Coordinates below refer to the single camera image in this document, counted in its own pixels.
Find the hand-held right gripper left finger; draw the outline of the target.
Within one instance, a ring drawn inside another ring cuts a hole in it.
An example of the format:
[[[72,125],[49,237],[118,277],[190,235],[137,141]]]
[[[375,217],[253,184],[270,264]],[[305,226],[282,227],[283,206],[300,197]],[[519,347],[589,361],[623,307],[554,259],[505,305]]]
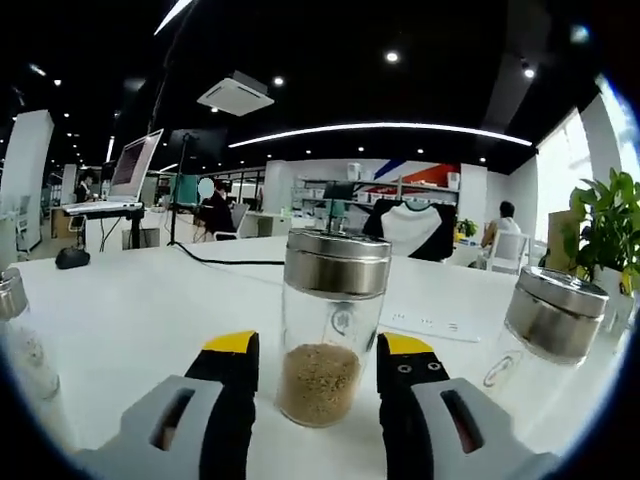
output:
[[[258,333],[216,337],[183,375],[130,406],[111,440],[75,462],[90,479],[243,479],[258,380]]]

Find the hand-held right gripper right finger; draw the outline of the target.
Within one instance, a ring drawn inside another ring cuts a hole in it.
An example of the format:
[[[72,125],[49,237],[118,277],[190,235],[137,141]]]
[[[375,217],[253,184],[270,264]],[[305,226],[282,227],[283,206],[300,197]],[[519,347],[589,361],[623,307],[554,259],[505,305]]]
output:
[[[379,422],[389,479],[546,479],[560,462],[514,434],[510,415],[433,348],[405,335],[377,337]]]

